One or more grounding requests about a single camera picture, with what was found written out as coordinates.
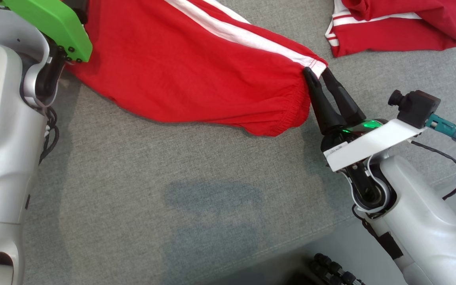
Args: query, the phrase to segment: red garment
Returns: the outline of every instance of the red garment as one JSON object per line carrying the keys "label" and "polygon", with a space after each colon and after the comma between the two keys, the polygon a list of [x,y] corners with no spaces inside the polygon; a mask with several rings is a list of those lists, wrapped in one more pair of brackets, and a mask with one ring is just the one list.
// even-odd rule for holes
{"label": "red garment", "polygon": [[71,67],[120,107],[161,122],[202,121],[277,136],[304,123],[302,76],[326,62],[215,0],[91,1],[89,63]]}
{"label": "red garment", "polygon": [[456,47],[456,0],[335,0],[334,56]]}

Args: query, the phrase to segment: red pants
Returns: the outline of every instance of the red pants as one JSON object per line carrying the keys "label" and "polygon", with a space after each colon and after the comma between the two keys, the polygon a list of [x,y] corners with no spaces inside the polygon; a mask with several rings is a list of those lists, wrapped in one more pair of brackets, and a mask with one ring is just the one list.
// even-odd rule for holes
{"label": "red pants", "polygon": [[326,68],[307,47],[215,0],[92,1],[89,17],[93,55],[71,71],[122,108],[156,121],[277,136],[309,115],[302,69],[320,76]]}

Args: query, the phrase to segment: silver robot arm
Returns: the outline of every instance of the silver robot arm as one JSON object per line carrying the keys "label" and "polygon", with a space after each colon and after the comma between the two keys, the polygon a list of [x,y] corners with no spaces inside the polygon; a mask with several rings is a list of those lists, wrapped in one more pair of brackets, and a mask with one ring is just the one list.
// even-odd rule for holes
{"label": "silver robot arm", "polygon": [[409,285],[456,285],[456,215],[400,156],[380,161],[397,195],[381,216],[366,220]]}
{"label": "silver robot arm", "polygon": [[36,88],[38,74],[57,63],[45,36],[0,7],[0,284],[20,285],[22,229],[48,134],[47,107],[56,96]]}
{"label": "silver robot arm", "polygon": [[[421,91],[411,92],[411,96],[414,97],[409,102],[439,102]],[[425,126],[450,135],[455,141],[456,128],[431,115],[437,105],[434,110],[417,108],[417,112],[425,110],[424,116],[414,114],[409,105],[402,106],[409,108],[409,123],[416,118],[426,122],[413,126],[394,119],[369,132],[365,128],[357,135],[353,135],[356,127],[343,128],[356,139],[338,144],[324,151],[324,155],[331,169],[347,178],[355,205],[364,213],[362,224],[392,257],[409,285],[456,285],[455,213],[409,162],[400,156],[388,156],[388,148],[420,135],[427,129]],[[372,181],[374,187],[361,186],[364,179]],[[361,189],[375,192],[356,195]]]}

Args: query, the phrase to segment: black tape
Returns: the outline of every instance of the black tape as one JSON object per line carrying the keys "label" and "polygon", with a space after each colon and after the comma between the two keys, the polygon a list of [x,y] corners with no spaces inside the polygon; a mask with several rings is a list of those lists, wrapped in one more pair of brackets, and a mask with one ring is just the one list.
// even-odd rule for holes
{"label": "black tape", "polygon": [[385,249],[385,251],[389,254],[391,259],[396,260],[397,258],[404,256],[402,250],[400,250],[400,247],[397,245],[397,243],[393,239],[393,236],[391,236],[389,232],[386,232],[382,236],[378,237],[377,240],[380,243],[380,245]]}

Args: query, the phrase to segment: gray fabric surface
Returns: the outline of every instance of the gray fabric surface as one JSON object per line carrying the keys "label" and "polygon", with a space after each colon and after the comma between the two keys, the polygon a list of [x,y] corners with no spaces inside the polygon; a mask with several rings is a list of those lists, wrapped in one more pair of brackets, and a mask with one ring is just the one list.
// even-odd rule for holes
{"label": "gray fabric surface", "polygon": [[[456,48],[333,59],[329,0],[223,0],[250,22],[327,59],[369,117],[394,118],[394,89],[440,97],[456,122]],[[40,166],[24,238],[27,285],[201,284],[314,240],[351,219],[344,179],[325,167],[313,116],[277,138],[134,116],[65,74],[54,104],[61,139]],[[428,132],[421,142],[456,157]],[[456,166],[395,148],[433,183]]]}

